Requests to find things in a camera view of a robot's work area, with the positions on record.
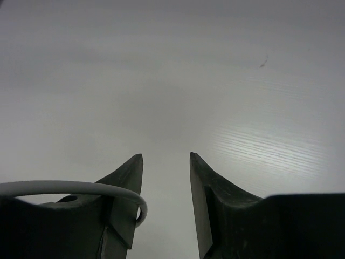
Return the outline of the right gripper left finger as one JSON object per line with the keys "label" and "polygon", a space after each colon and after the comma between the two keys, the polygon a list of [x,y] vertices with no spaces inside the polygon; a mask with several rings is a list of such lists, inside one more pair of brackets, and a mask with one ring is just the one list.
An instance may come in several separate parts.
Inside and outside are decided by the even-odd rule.
{"label": "right gripper left finger", "polygon": [[59,250],[130,250],[143,222],[143,156],[136,154],[95,183],[77,183],[61,198]]}

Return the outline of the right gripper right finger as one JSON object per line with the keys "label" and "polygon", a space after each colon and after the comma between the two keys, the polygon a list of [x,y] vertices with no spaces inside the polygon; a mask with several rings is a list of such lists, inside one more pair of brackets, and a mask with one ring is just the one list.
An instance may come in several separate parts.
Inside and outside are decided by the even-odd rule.
{"label": "right gripper right finger", "polygon": [[261,200],[215,172],[201,156],[190,153],[190,185],[200,258],[221,258],[230,236],[227,213]]}

